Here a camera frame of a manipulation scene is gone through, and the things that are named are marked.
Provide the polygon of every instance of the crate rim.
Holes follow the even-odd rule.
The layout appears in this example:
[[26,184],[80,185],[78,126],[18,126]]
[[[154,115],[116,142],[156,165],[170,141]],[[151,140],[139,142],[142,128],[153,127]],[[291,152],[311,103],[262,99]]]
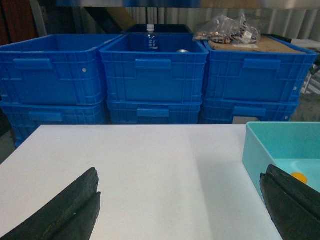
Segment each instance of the crate rim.
[[122,100],[106,100],[107,103],[111,104],[132,104],[132,105],[155,105],[155,106],[199,106],[202,105],[203,101],[199,102],[151,102],[151,101],[122,101]]
[[[51,37],[55,37],[55,36],[97,36],[97,35],[114,35],[115,38],[112,38],[110,40],[107,40],[97,46],[94,46],[90,49],[87,50],[77,50],[77,51],[4,51],[2,50],[2,48],[7,47],[7,46],[15,46],[15,45],[22,45],[23,43],[27,43],[27,42],[35,42],[38,39],[46,39],[46,38],[51,38]],[[42,36],[42,37],[37,37],[37,38],[33,38],[33,39],[29,39],[29,40],[25,40],[25,41],[20,41],[20,42],[14,42],[14,43],[10,43],[10,44],[6,44],[3,46],[0,46],[0,54],[21,54],[21,55],[26,55],[26,54],[60,54],[60,53],[64,53],[64,54],[74,54],[74,53],[89,53],[92,52],[94,50],[99,50],[103,47],[105,47],[106,44],[109,44],[121,37],[123,37],[124,34],[52,34],[52,35],[47,35],[47,36]]]
[[[108,44],[107,46],[104,46],[102,47],[99,51],[100,53],[117,53],[117,54],[142,54],[142,55],[208,55],[209,54],[209,51],[205,48],[205,46],[203,46],[201,44],[201,42],[199,41],[193,41],[195,42],[199,47],[200,49],[202,50],[202,52],[187,52],[187,53],[184,53],[184,52],[161,52],[161,51],[150,51],[150,52],[146,52],[146,51],[110,51],[110,50],[106,50],[107,48],[110,48],[112,47],[114,44],[116,44],[118,41],[124,39],[124,38],[128,38],[130,35],[142,35],[141,32],[130,32],[128,34],[122,34],[122,36],[118,37],[117,39],[114,39],[112,41],[112,43]],[[161,33],[161,35],[171,35],[171,33]],[[193,35],[192,33],[175,33],[174,35]]]

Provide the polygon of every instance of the corrugated metal wall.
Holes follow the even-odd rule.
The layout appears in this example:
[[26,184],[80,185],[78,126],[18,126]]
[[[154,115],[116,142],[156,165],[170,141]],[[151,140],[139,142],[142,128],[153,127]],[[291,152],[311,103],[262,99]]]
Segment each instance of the corrugated metal wall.
[[183,24],[196,32],[207,21],[224,14],[236,19],[242,13],[262,19],[262,33],[276,34],[291,39],[310,39],[320,42],[319,10],[272,10],[272,9],[203,9],[203,8],[127,8],[137,24]]

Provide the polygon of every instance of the stacked crate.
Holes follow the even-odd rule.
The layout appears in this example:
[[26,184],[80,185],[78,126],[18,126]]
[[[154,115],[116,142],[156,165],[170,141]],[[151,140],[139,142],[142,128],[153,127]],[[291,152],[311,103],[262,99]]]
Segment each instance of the stacked crate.
[[99,49],[120,35],[51,35],[0,47],[0,107],[16,147],[40,125],[107,122]]
[[300,53],[212,50],[203,83],[203,124],[232,124],[234,117],[289,121],[317,53],[277,40]]
[[192,38],[161,33],[159,50],[148,52],[144,35],[129,33],[100,50],[112,123],[198,123],[209,52]]

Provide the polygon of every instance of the table surface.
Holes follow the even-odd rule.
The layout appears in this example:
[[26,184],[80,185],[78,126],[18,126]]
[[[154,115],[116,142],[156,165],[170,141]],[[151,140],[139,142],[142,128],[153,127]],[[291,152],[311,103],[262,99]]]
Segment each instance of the table surface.
[[281,239],[242,164],[245,125],[44,125],[0,165],[0,236],[86,170],[91,240]]

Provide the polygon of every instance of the blue plastic crate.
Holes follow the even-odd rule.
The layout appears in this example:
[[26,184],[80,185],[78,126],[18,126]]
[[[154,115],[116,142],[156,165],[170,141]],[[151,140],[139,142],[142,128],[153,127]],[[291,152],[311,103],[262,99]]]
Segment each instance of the blue plastic crate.
[[99,49],[118,34],[51,35],[0,47],[2,101],[88,106],[107,94]]
[[319,122],[249,122],[242,161],[263,200],[260,174],[272,164],[302,173],[307,185],[320,192]]
[[[159,52],[145,52],[143,34],[100,50],[111,101],[199,103],[209,52],[192,34],[161,34]],[[188,53],[179,53],[185,49]]]
[[113,124],[197,124],[199,103],[107,101]]
[[205,98],[202,124],[232,124],[234,117],[255,117],[261,122],[287,122],[299,103],[250,102]]
[[40,125],[101,125],[108,121],[105,100],[92,106],[41,106],[0,101],[0,107],[15,132],[16,147]]
[[[123,33],[146,33],[147,24],[136,24],[133,27],[123,31]],[[155,24],[155,33],[171,33],[171,34],[192,34],[187,25],[182,24]]]
[[296,103],[317,53],[272,38],[299,53],[209,50],[204,78],[207,98],[270,103]]

